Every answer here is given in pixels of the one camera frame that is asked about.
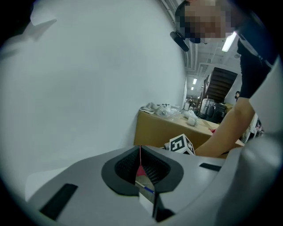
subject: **person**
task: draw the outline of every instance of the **person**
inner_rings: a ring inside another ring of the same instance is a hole
[[[242,86],[237,102],[213,136],[195,150],[196,155],[218,157],[230,150],[250,125],[255,111],[249,99],[270,72],[278,53],[256,14],[245,11],[245,1],[186,0],[176,9],[175,17],[177,31],[194,43],[225,38],[234,31],[239,36]]]
[[[240,96],[240,91],[237,91],[237,92],[236,92],[236,95],[235,95],[236,102],[237,102],[239,96]]]

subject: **fluorescent light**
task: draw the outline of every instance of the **fluorescent light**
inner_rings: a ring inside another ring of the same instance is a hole
[[[228,52],[228,50],[230,49],[235,37],[236,37],[236,32],[234,31],[233,34],[231,34],[230,36],[228,36],[228,38],[226,39],[222,51],[223,52]]]

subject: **black sleeve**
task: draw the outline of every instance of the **black sleeve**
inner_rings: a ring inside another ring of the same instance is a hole
[[[242,87],[240,97],[251,98],[270,72],[270,67],[259,57],[251,54],[240,40],[238,41],[237,52],[241,54]]]

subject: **white cloth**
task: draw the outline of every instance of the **white cloth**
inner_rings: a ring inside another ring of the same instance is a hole
[[[141,107],[140,111],[147,112],[148,114],[154,114],[155,111],[159,108],[160,106],[157,106],[156,104],[150,102],[146,106]]]

